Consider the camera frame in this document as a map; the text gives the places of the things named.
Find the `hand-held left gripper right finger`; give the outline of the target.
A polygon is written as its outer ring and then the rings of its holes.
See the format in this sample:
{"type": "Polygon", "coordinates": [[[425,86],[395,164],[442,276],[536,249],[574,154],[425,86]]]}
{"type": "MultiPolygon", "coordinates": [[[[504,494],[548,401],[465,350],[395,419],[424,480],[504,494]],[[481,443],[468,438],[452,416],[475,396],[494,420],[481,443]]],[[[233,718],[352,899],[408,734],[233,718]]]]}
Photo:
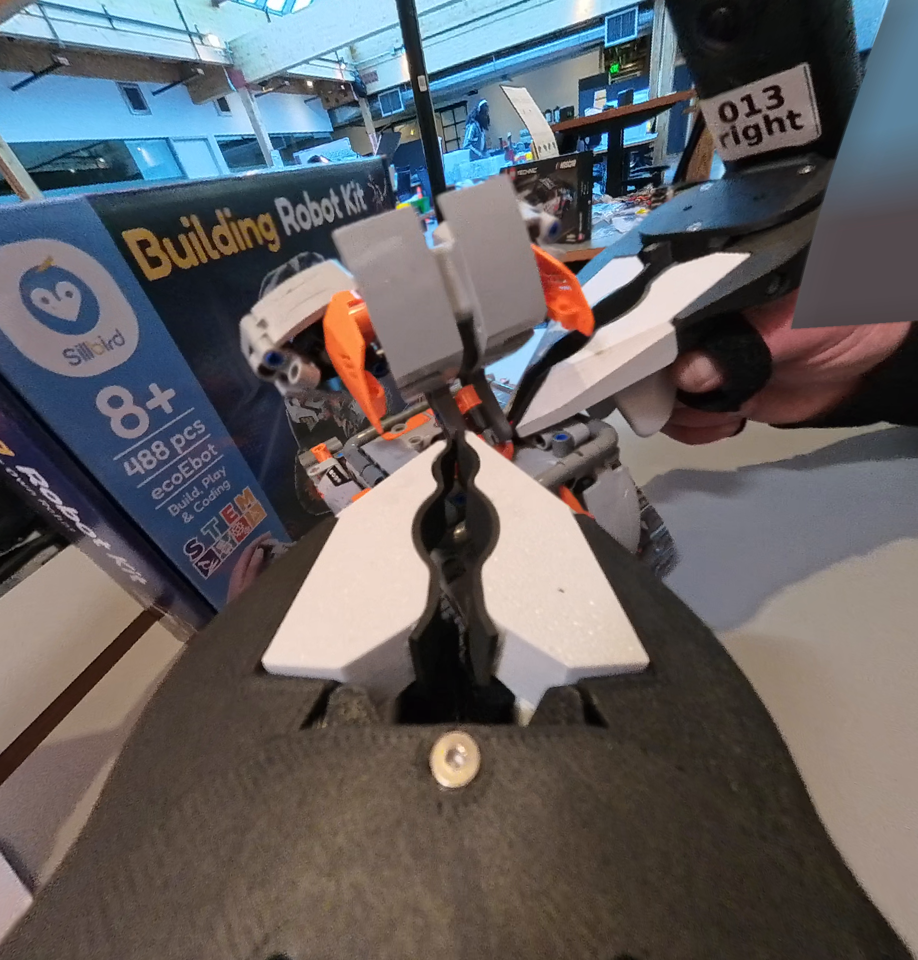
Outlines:
{"type": "Polygon", "coordinates": [[[644,671],[648,655],[573,510],[469,431],[459,478],[461,604],[477,683],[496,679],[536,707],[550,688],[644,671]]]}

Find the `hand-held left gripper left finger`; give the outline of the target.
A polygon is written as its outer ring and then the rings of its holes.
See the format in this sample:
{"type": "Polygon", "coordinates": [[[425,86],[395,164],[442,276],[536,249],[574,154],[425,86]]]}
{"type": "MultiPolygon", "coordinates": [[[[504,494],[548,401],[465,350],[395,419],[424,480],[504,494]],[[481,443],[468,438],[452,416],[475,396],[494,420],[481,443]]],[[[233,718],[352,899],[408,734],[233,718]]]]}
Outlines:
{"type": "Polygon", "coordinates": [[[456,446],[427,450],[343,510],[261,664],[271,675],[328,681],[456,681],[458,632],[423,543],[444,527],[456,446]]]}

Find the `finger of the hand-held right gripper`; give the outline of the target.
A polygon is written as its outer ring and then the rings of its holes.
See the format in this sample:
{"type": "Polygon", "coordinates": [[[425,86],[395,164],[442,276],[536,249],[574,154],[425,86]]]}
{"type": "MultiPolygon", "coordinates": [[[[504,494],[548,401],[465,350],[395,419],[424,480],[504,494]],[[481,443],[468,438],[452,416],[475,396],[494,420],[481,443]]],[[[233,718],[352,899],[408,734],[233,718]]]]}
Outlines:
{"type": "Polygon", "coordinates": [[[678,353],[673,319],[749,256],[718,251],[660,271],[632,309],[549,369],[526,403],[517,434],[553,428],[671,365],[678,353]]]}
{"type": "MultiPolygon", "coordinates": [[[[606,325],[633,309],[656,278],[657,259],[649,262],[638,255],[612,258],[581,280],[592,309],[593,333],[603,333],[606,325]]],[[[511,424],[561,424],[615,391],[605,380],[594,385],[590,373],[580,372],[580,352],[592,337],[549,321],[506,411],[511,424]]]]}

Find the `grey orange brick toy robot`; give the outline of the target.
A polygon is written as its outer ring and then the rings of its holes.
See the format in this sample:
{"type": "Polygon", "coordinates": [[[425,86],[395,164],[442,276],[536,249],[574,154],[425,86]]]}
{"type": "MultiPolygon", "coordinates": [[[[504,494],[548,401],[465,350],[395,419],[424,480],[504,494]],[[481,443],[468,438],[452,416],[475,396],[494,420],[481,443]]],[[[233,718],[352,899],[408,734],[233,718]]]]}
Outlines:
{"type": "Polygon", "coordinates": [[[302,254],[272,274],[240,320],[252,371],[302,411],[332,393],[366,426],[307,443],[297,463],[322,509],[340,514],[444,438],[442,403],[540,486],[585,513],[657,575],[678,562],[674,541],[619,459],[616,430],[585,409],[518,435],[513,401],[487,366],[517,354],[534,330],[593,330],[571,270],[536,243],[557,225],[495,179],[445,197],[429,245],[403,209],[340,227],[337,254],[302,254]]]}

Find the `person's right forearm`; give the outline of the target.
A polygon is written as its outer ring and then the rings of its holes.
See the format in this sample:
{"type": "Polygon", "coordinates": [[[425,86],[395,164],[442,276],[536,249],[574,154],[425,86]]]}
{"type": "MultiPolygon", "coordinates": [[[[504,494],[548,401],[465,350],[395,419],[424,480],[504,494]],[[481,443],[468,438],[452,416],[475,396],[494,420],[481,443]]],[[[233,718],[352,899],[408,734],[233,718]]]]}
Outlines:
{"type": "Polygon", "coordinates": [[[843,428],[871,424],[918,427],[918,321],[898,349],[868,374],[856,390],[823,414],[774,426],[843,428]]]}

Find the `person's right hand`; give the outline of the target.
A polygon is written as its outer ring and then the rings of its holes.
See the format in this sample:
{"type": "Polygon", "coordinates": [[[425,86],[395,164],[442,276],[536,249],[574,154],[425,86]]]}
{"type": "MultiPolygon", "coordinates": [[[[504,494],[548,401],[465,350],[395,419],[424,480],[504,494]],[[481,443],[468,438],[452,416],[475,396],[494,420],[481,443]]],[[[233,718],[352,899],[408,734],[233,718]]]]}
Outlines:
{"type": "Polygon", "coordinates": [[[912,324],[896,321],[815,329],[793,327],[793,291],[744,313],[772,355],[765,387],[736,412],[705,412],[677,402],[662,433],[690,446],[736,436],[746,422],[788,426],[811,421],[847,399],[862,378],[894,354],[912,324]]]}

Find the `black car model box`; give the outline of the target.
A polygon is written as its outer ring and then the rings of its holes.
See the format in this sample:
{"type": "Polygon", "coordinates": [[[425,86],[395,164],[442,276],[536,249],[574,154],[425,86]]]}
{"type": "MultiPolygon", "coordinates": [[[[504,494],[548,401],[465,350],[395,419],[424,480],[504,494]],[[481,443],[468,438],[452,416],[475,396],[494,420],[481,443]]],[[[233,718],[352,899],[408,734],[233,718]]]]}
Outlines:
{"type": "Polygon", "coordinates": [[[592,153],[578,151],[522,162],[502,173],[512,180],[520,200],[559,222],[557,242],[576,245],[590,240],[592,153]]]}

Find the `brown background table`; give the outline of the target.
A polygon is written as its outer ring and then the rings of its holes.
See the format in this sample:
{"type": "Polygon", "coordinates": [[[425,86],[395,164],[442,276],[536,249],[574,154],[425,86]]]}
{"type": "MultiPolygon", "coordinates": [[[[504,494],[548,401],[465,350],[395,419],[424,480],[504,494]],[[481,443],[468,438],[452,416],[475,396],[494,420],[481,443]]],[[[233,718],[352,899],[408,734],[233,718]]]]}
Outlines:
{"type": "Polygon", "coordinates": [[[656,118],[677,103],[691,101],[695,94],[693,89],[679,91],[640,104],[633,103],[561,122],[552,126],[551,130],[562,154],[574,153],[581,138],[590,138],[595,134],[607,135],[609,141],[605,190],[613,198],[620,197],[626,193],[625,186],[630,172],[624,131],[628,127],[656,118]]]}

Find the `black metal pole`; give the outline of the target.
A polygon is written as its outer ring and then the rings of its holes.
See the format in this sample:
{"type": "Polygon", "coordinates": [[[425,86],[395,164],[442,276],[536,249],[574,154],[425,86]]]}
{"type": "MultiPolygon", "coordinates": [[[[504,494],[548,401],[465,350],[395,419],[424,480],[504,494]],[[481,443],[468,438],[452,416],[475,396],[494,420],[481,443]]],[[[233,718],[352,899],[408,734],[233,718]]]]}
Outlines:
{"type": "Polygon", "coordinates": [[[444,215],[441,213],[440,197],[446,192],[447,184],[436,127],[437,114],[433,107],[421,42],[417,6],[415,1],[395,1],[395,6],[414,94],[417,125],[426,160],[430,193],[437,219],[441,224],[444,222],[444,215]]]}

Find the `dark blue robot kit box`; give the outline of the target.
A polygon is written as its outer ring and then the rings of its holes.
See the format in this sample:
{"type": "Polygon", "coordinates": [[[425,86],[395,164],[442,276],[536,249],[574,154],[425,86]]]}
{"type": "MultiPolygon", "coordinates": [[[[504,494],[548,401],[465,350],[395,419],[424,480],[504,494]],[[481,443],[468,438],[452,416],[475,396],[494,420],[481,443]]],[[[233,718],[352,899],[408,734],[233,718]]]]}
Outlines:
{"type": "Polygon", "coordinates": [[[215,612],[329,513],[301,456],[368,426],[270,296],[393,207],[378,157],[0,205],[0,380],[215,612]]]}

